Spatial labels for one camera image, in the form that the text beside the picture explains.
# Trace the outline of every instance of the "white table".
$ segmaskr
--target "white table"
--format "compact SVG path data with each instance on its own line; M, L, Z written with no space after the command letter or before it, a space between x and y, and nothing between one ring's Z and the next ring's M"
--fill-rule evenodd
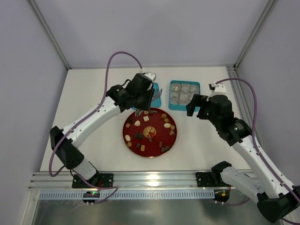
M187 117L186 112L168 109L168 90L171 80L197 81L201 84L201 94L209 95L208 84L228 78L225 67L166 67L150 68L157 74L156 82L163 88L161 109L167 111L177 125L177 140L166 154L155 158L145 158L134 154L122 139L122 127L132 110L124 111L107 121L95 131L80 147L80 151L101 171L180 171L210 170L212 166L227 161L237 169L249 169L244 159L229 147L218 135L209 121ZM138 72L135 68L111 69L108 88L132 79ZM69 70L60 97L53 126L63 128L75 121L95 106L104 91L104 69ZM229 82L225 83L227 96L232 101L235 116L239 117L238 108ZM50 141L46 147L41 171L48 171ZM58 170L62 163L57 157L53 161L53 170Z

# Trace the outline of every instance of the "round red tray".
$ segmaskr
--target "round red tray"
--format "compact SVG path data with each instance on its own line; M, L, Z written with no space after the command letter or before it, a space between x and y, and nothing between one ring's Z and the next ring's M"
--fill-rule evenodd
M174 145L176 136L177 136L177 127L173 120L173 118L165 111L157 108L150 108L150 110L157 111L157 113L145 115L144 112L136 117L135 113L133 112L125 121L123 126L123 139L125 144L127 145L127 141L125 140L125 135L129 135L132 143L131 147L128 147L131 151L135 154L143 157L156 157L161 156L167 151L163 152L159 147L159 142L163 142L162 147L169 146L169 150ZM169 120L168 123L175 126L174 135L170 135L170 128L164 127L164 119L161 118L161 115L165 113L167 115L167 119ZM148 116L149 121L145 122L143 117ZM141 125L136 127L134 123L139 120ZM135 134L142 134L143 138L137 139L134 137ZM137 144L140 143L141 145L145 145L145 151L141 151L141 147L137 148Z

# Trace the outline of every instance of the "white wall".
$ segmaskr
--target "white wall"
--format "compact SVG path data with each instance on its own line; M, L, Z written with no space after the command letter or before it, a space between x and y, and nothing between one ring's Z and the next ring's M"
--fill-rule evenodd
M257 93L262 145L296 185L300 185L299 9L299 0L278 1L239 68L240 77ZM253 102L250 92L247 97Z
M37 0L69 65L233 64L267 0ZM116 57L113 66L135 66Z
M0 221L19 224L67 70L25 0L0 1Z

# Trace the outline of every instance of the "white piece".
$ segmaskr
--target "white piece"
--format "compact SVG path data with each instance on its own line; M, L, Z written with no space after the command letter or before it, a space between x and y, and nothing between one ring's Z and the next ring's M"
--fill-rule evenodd
M130 142L130 140L131 140L130 136L129 136L129 135L125 135L125 140L126 140L127 142Z
M165 127L165 128L170 128L170 127L171 127L171 124L165 123L165 124L164 124L164 127Z
M138 127L138 126L140 126L140 125L141 125L141 122L140 122L139 120L137 120L137 121L135 122L135 126Z
M179 90L172 90L170 92L170 98L175 97L175 98L179 98L180 96L180 91Z
M187 105L188 103L190 103L191 101L188 100L179 100L179 104L180 105Z
M191 89L191 85L188 83L182 83L181 84L181 90L184 92L189 92Z
M149 121L149 117L148 116L144 116L143 119L144 119L145 122Z
M189 101L192 101L193 97L194 97L194 94L197 94L196 92L192 92L189 97L188 97L188 100Z
M170 89L171 90L181 90L181 84L180 83L171 83Z
M189 97L189 96L190 96L190 93L189 93L189 92L181 91L181 92L180 92L179 100L188 100L188 97Z
M191 89L189 90L189 92L196 92L197 94L199 94L200 91L200 87L198 85L192 84L191 85Z
M170 103L172 105L178 105L179 104L179 98L176 98L176 97L170 98Z

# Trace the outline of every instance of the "blue container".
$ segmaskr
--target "blue container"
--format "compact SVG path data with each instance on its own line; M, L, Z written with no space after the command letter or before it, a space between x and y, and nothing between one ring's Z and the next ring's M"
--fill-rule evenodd
M199 86L199 93L201 93L200 89L200 83L199 82L193 82L193 81L171 81L170 82L170 87L169 87L169 109L171 110L177 110L177 111L187 111L185 105L173 105L170 103L170 93L171 93L171 84L172 83L188 83L188 84L193 84L193 85L198 85ZM195 108L195 112L199 111L200 107Z
M158 83L154 83L153 84L153 88L154 88L154 90L156 90L156 89L159 90ZM160 99L160 97L158 99L156 99L154 102L151 103L151 107L155 107L155 108L161 107L161 99Z

